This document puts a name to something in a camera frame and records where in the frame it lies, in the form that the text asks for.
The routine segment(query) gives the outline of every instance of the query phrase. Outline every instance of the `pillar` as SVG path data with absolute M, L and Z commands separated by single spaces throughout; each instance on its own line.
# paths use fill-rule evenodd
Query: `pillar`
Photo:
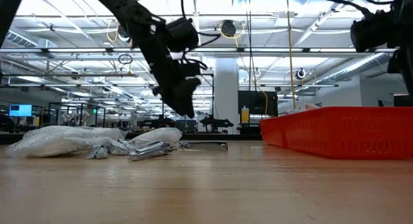
M 214 77 L 214 117 L 216 119 L 228 119 L 234 124 L 232 128 L 218 128 L 218 130 L 227 130 L 229 134 L 232 134 L 239 123 L 237 59 L 217 58 Z

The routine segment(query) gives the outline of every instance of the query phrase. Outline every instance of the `computer monitor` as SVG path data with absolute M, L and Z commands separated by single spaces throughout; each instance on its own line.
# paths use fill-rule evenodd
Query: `computer monitor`
M 9 117 L 31 117 L 32 105 L 9 105 Z

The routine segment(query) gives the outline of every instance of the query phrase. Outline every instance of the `metal part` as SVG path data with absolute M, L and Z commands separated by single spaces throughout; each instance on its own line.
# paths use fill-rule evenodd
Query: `metal part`
M 190 141 L 179 143 L 181 150 L 206 150 L 206 151 L 227 151 L 226 141 Z
M 128 155 L 128 159 L 131 161 L 138 161 L 156 156 L 164 156 L 170 152 L 170 145 L 162 141 L 155 141 L 138 146 Z

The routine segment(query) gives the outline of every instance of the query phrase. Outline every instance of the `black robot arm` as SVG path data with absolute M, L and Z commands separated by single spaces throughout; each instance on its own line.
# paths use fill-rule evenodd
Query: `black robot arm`
M 194 116 L 192 94 L 201 82 L 198 62 L 172 59 L 171 52 L 184 52 L 197 47 L 198 35 L 192 20 L 184 17 L 166 21 L 134 0 L 99 0 L 117 18 L 132 39 L 132 48 L 139 47 L 150 72 L 159 86 L 153 89 L 179 115 Z

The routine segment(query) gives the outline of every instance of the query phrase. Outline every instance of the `red plastic crate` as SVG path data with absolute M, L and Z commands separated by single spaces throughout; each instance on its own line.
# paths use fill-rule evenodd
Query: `red plastic crate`
M 285 138 L 285 117 L 272 117 L 259 121 L 263 141 L 269 145 L 288 148 Z
M 326 107 L 288 115 L 288 147 L 334 159 L 406 159 L 410 107 Z

